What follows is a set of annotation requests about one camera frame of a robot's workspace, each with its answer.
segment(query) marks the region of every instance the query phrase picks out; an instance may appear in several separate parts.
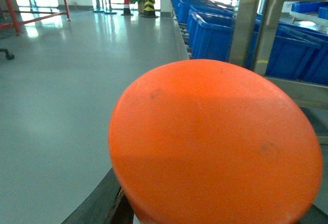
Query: yellow and black striped bollard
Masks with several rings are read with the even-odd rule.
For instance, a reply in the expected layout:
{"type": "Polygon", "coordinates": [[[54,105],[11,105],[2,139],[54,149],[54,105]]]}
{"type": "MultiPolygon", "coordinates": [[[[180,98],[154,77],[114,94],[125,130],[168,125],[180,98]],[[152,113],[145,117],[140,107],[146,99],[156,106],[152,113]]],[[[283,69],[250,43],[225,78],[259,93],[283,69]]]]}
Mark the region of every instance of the yellow and black striped bollard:
{"type": "Polygon", "coordinates": [[[142,17],[145,17],[145,18],[158,17],[155,15],[154,3],[155,3],[155,0],[145,0],[145,10],[143,12],[142,17]]]}

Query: blue plastic crate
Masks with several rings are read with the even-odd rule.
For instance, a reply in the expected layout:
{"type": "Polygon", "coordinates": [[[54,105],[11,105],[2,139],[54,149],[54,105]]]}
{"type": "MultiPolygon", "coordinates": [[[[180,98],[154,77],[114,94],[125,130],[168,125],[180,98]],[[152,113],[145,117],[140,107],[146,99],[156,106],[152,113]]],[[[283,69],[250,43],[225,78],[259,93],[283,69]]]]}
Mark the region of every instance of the blue plastic crate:
{"type": "Polygon", "coordinates": [[[232,11],[217,6],[191,5],[189,10],[191,10],[192,12],[210,13],[228,17],[232,17],[234,15],[232,11]]]}
{"type": "MultiPolygon", "coordinates": [[[[257,34],[254,32],[247,68],[252,65],[257,34]]],[[[308,41],[305,35],[297,36],[291,29],[279,27],[265,74],[279,78],[298,79],[311,57],[320,48],[320,44],[308,41]]]]}
{"type": "Polygon", "coordinates": [[[225,61],[231,41],[232,18],[206,13],[195,14],[198,17],[193,57],[225,61]]]}
{"type": "MultiPolygon", "coordinates": [[[[314,30],[307,31],[300,28],[300,32],[308,34],[323,41],[322,51],[327,48],[328,35],[314,30]]],[[[317,55],[312,64],[307,65],[300,76],[301,80],[317,84],[328,85],[328,50],[321,55],[317,55]]]]}
{"type": "Polygon", "coordinates": [[[188,1],[188,0],[180,0],[180,3],[178,4],[178,12],[177,12],[177,17],[178,21],[180,23],[187,23],[188,21],[188,16],[189,16],[189,10],[190,6],[205,6],[213,9],[220,9],[219,6],[213,4],[211,1],[207,2],[201,2],[201,1],[188,1]]]}
{"type": "Polygon", "coordinates": [[[318,17],[328,19],[328,7],[320,7],[318,17]]]}
{"type": "Polygon", "coordinates": [[[298,13],[310,13],[319,11],[320,7],[324,7],[325,2],[297,2],[292,4],[292,11],[298,13]]]}
{"type": "MultiPolygon", "coordinates": [[[[212,17],[215,18],[216,16],[221,16],[218,14],[211,14],[211,13],[201,13],[201,12],[192,12],[190,10],[190,16],[188,17],[188,22],[187,22],[187,30],[189,31],[189,40],[188,40],[188,45],[190,48],[194,48],[195,43],[197,42],[198,38],[196,37],[197,31],[198,31],[198,20],[200,19],[201,16],[203,17],[212,17]]],[[[225,23],[231,26],[231,17],[226,17],[226,16],[221,16],[218,17],[218,20],[216,21],[217,24],[222,24],[225,23]]]]}

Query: caster wheel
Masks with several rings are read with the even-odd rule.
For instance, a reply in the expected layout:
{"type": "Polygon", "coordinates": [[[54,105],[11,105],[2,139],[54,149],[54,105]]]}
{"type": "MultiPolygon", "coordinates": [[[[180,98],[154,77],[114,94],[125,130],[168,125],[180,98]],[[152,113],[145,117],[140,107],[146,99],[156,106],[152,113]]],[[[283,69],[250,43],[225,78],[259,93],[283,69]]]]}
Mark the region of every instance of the caster wheel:
{"type": "Polygon", "coordinates": [[[14,58],[15,58],[15,55],[14,54],[8,53],[6,55],[6,59],[8,59],[8,60],[13,60],[14,58]]]}

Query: epoxy floor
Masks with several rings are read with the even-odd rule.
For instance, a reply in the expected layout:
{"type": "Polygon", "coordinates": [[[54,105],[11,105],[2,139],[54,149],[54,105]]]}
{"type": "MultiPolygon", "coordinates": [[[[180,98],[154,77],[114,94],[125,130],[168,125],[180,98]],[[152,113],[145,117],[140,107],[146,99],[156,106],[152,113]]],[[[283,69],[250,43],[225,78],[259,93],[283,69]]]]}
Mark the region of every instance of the epoxy floor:
{"type": "MultiPolygon", "coordinates": [[[[0,31],[0,47],[15,54],[0,54],[0,223],[61,223],[111,168],[108,123],[123,90],[179,60],[173,23],[80,11],[70,23],[61,16],[22,29],[23,37],[0,31]]],[[[328,213],[322,150],[316,205],[328,213]]]]}

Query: orange stool seat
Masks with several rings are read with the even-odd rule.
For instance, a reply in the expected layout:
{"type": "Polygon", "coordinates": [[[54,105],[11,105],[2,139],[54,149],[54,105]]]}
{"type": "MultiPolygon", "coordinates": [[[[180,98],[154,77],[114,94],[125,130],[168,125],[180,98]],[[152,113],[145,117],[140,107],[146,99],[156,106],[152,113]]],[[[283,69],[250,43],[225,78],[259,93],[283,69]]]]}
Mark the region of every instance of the orange stool seat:
{"type": "Polygon", "coordinates": [[[145,224],[295,223],[321,182],[316,134],[247,69],[185,60],[122,94],[109,127],[115,174],[145,224]]]}

